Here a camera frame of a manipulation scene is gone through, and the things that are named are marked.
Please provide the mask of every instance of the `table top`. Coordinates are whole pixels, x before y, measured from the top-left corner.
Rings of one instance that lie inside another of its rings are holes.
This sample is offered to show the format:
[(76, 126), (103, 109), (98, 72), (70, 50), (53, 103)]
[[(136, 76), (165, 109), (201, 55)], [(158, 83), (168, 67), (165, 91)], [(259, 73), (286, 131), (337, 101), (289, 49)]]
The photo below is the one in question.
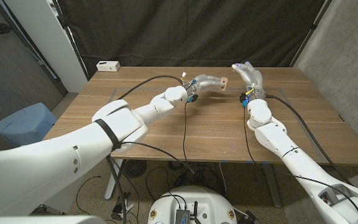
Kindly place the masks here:
[[(294, 107), (337, 165), (358, 166), (358, 136), (339, 117), (321, 93), (298, 68), (257, 68), (264, 78), (266, 94), (278, 96)], [(227, 77), (226, 91), (212, 86), (201, 90), (198, 100), (186, 106), (185, 151), (189, 161), (251, 162), (244, 134), (244, 109), (239, 101), (245, 84), (232, 68), (222, 67), (121, 67), (118, 72), (96, 72), (93, 78), (67, 108), (45, 139), (55, 138), (90, 124), (92, 116), (102, 106), (116, 100), (138, 83), (156, 76), (180, 77), (186, 72), (185, 82), (199, 74)], [(179, 83), (170, 78), (159, 78), (142, 85), (124, 99), (130, 108), (146, 105), (166, 88)], [(275, 99), (266, 99), (275, 118), (288, 130), (292, 140), (319, 164), (328, 164), (296, 116)], [(185, 104), (178, 105), (164, 120), (149, 127), (143, 143), (159, 147), (184, 160), (183, 134), (185, 131)], [(262, 147), (254, 133), (247, 128), (252, 157), (257, 162), (282, 163), (272, 152)], [(144, 146), (111, 154), (116, 159), (171, 160), (165, 154)]]

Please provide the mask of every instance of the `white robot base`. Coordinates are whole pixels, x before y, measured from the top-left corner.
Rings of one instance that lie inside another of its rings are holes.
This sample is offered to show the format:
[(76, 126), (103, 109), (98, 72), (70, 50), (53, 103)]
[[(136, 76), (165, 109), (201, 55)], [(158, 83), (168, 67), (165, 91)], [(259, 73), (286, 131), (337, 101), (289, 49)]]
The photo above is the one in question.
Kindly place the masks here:
[(233, 206), (222, 195), (206, 187), (187, 185), (177, 187), (156, 200), (150, 208), (147, 223), (236, 224), (237, 218)]

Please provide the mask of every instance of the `black backdrop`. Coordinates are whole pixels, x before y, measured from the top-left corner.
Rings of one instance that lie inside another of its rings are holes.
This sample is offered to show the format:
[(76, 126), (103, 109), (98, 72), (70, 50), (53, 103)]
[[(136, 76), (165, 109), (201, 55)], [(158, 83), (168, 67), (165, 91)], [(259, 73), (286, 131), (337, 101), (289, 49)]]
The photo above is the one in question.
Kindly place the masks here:
[(59, 0), (90, 76), (122, 66), (287, 67), (324, 0)]

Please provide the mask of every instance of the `white power strip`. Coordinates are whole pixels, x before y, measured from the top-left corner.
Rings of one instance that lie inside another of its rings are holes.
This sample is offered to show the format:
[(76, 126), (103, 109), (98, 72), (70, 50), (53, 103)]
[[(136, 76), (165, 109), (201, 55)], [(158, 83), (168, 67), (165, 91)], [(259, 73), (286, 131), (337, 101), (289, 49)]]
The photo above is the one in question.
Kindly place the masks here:
[(120, 65), (118, 61), (100, 61), (96, 67), (101, 72), (116, 72), (119, 70)]

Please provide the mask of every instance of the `black strap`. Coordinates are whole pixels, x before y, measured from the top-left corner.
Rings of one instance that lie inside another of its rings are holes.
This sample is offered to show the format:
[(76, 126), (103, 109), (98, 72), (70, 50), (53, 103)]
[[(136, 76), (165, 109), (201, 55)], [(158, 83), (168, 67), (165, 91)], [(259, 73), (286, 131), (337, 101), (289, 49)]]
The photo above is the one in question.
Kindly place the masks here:
[(120, 149), (121, 143), (118, 141), (117, 136), (114, 134), (111, 128), (106, 124), (106, 122), (104, 122), (102, 119), (97, 119), (94, 122), (97, 123), (103, 129), (103, 131), (107, 134), (107, 136), (109, 136), (112, 142), (112, 149), (113, 150)]

